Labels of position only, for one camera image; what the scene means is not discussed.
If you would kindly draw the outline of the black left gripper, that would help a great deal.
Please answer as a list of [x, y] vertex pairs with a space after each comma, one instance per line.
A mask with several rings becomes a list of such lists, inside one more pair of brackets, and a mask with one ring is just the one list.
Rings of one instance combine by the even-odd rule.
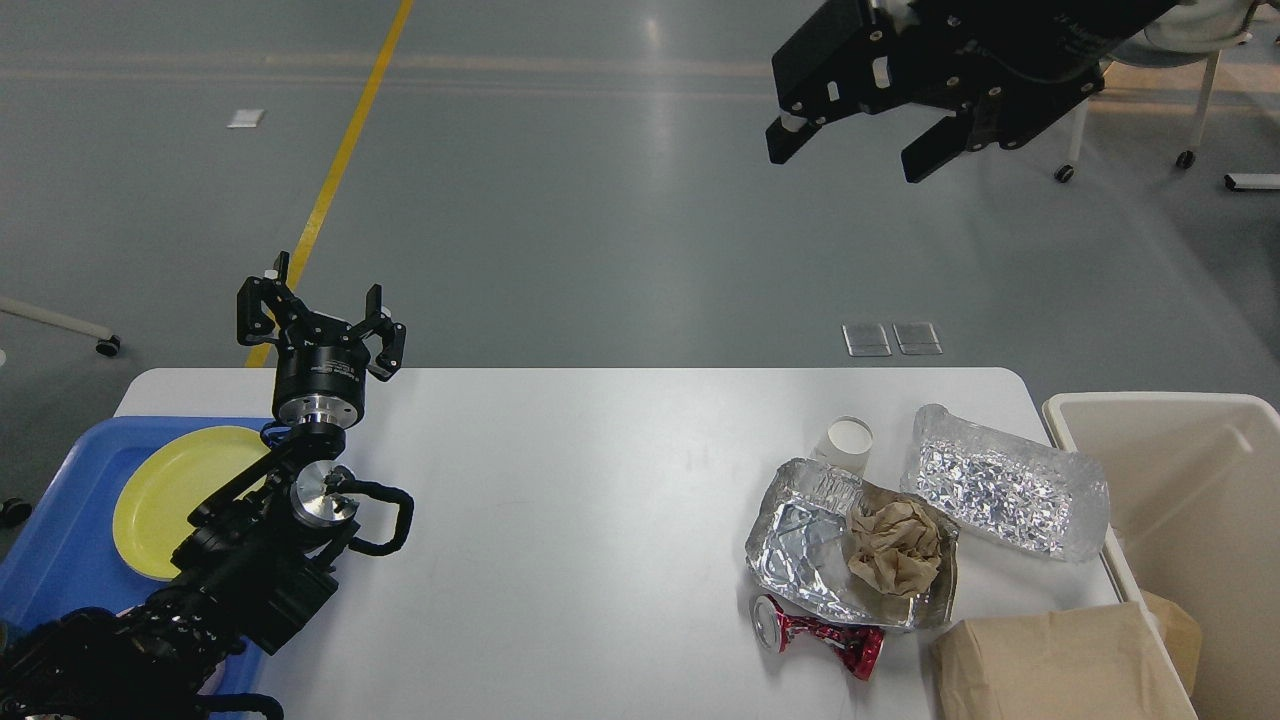
[[[365, 318], [346, 331], [346, 346], [303, 345], [321, 323], [287, 284], [291, 254], [280, 251], [265, 275], [244, 279], [236, 296], [236, 338], [241, 346], [271, 345], [278, 352], [271, 414], [287, 425], [325, 421], [351, 428], [365, 418], [367, 372], [388, 382], [401, 368], [407, 328], [384, 309], [383, 286], [365, 296]], [[369, 354], [376, 336], [381, 348]]]

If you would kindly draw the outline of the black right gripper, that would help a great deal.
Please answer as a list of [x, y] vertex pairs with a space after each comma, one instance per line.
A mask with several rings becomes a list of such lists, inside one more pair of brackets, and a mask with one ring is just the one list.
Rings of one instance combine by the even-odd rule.
[[951, 113], [901, 151], [908, 183], [992, 143], [1019, 149], [1101, 91], [1103, 55], [1172, 5], [910, 1], [897, 50], [879, 4], [826, 1], [771, 58], [780, 114], [765, 129], [768, 158], [785, 164], [828, 124], [905, 100]]

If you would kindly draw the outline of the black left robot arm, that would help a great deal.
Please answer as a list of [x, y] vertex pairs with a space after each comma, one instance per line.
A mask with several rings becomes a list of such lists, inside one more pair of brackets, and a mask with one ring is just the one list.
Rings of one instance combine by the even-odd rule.
[[404, 547], [415, 501], [339, 462], [365, 415], [369, 378], [389, 380], [407, 329], [372, 284], [351, 323], [310, 309], [288, 286], [291, 255], [237, 295], [237, 340], [271, 345], [276, 370], [265, 455], [195, 505], [174, 550], [177, 575], [124, 612], [77, 609], [3, 653], [3, 716], [280, 719], [268, 694], [205, 694], [219, 664], [256, 644], [275, 653], [337, 592], [346, 551], [385, 557]]

